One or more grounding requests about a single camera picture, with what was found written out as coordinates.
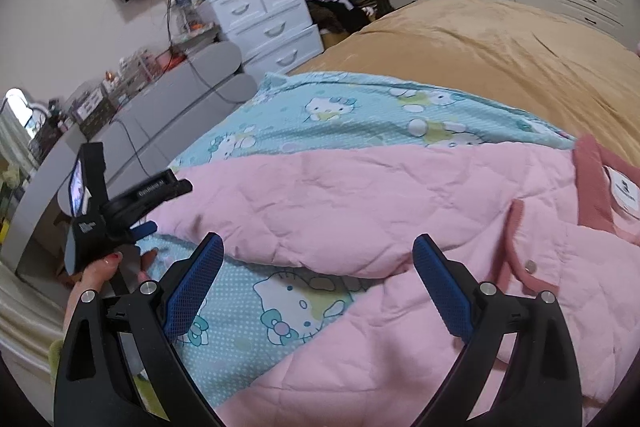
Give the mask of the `left hand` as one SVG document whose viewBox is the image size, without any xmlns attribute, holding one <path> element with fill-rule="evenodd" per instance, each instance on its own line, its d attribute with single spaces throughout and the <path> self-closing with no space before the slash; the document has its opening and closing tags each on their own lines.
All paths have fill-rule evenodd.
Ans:
<svg viewBox="0 0 640 427">
<path fill-rule="evenodd" d="M 152 265 L 157 254 L 158 249 L 152 248 L 149 251 L 145 251 L 139 257 L 137 284 L 142 284 L 150 279 L 146 270 Z M 68 326 L 70 326 L 70 321 L 72 321 L 81 295 L 85 291 L 95 291 L 99 294 L 102 291 L 102 287 L 115 276 L 120 262 L 122 262 L 122 253 L 115 251 L 113 254 L 92 262 L 91 265 L 88 265 L 84 272 L 82 272 L 80 279 L 75 283 L 67 299 L 63 320 L 63 336 L 66 336 Z"/>
</svg>

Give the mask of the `green sleeve forearm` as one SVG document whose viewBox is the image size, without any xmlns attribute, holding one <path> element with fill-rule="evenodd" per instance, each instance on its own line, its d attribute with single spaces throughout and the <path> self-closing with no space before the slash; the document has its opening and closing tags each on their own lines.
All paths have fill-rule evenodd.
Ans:
<svg viewBox="0 0 640 427">
<path fill-rule="evenodd" d="M 53 343 L 51 343 L 51 346 L 49 348 L 48 359 L 49 359 L 50 374 L 52 379 L 55 379 L 56 375 L 58 375 L 58 366 L 60 365 L 60 358 L 61 358 L 63 343 L 64 343 L 63 339 L 54 340 Z"/>
</svg>

